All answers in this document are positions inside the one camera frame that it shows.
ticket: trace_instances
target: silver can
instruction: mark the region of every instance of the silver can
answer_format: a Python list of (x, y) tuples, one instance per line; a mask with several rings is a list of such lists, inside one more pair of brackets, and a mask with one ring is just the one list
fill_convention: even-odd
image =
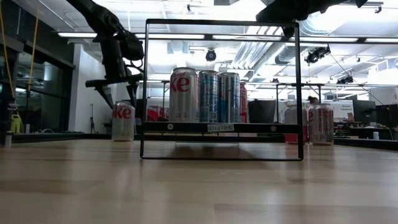
[(193, 68), (175, 68), (170, 77), (171, 122), (199, 122), (199, 81)]
[(116, 102), (113, 107), (112, 140), (132, 141), (136, 110), (129, 101)]
[(220, 75), (220, 108), (221, 123), (240, 123), (240, 78), (237, 73), (225, 72)]
[(334, 141), (333, 107), (328, 103), (311, 105), (308, 111), (310, 141), (331, 145)]
[(216, 71), (199, 72), (200, 122), (218, 123), (218, 79)]

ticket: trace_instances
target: person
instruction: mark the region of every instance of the person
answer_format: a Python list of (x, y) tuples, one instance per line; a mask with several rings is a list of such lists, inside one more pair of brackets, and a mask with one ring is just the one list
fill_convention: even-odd
[(316, 97), (309, 96), (308, 100), (310, 101), (311, 105), (319, 103), (319, 100)]

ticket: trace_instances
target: red can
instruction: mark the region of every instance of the red can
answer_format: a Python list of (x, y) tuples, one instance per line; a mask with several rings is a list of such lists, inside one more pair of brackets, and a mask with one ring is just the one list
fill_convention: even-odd
[(308, 112), (310, 142), (320, 145), (331, 145), (334, 142), (335, 127), (333, 107), (328, 103), (311, 105)]
[(248, 91), (244, 87), (245, 83), (241, 83), (240, 89), (241, 89), (241, 123), (248, 123)]
[[(303, 107), (303, 142), (308, 142), (308, 121), (307, 110)], [(297, 124), (297, 105), (288, 105), (285, 108), (285, 124)], [(298, 134), (285, 134), (285, 142), (297, 144), (299, 142)]]
[(136, 111), (128, 101), (116, 102), (113, 106), (112, 140), (132, 141)]
[(170, 77), (170, 121), (199, 122), (199, 76), (193, 68), (175, 68)]

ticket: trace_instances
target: security camera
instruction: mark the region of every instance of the security camera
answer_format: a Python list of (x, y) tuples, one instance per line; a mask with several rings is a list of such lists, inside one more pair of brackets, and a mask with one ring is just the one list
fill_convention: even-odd
[(206, 54), (206, 61), (212, 62), (212, 61), (216, 60), (216, 58), (217, 58), (217, 54), (214, 51), (214, 49), (209, 49)]

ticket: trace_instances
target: monitor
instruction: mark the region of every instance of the monitor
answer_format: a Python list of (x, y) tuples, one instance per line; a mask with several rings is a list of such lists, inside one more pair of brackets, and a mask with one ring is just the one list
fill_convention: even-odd
[(249, 122), (272, 124), (275, 117), (276, 100), (254, 100), (248, 103)]
[(376, 102), (367, 100), (353, 100), (355, 122), (377, 122)]

